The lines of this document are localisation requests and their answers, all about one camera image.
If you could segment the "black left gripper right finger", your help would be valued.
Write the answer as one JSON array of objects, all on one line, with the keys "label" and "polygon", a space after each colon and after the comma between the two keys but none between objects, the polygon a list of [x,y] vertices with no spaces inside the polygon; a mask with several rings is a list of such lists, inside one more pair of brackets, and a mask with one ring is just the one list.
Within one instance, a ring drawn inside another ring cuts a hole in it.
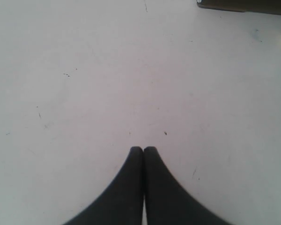
[{"label": "black left gripper right finger", "polygon": [[156,147],[146,147],[143,156],[148,225],[228,224],[187,193],[170,173]]}]

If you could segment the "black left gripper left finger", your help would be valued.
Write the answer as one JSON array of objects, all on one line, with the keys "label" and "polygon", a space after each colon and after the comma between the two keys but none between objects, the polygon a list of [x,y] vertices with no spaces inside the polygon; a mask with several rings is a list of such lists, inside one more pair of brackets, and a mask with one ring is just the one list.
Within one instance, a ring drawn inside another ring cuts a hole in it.
[{"label": "black left gripper left finger", "polygon": [[141,225],[143,150],[132,147],[108,187],[67,225]]}]

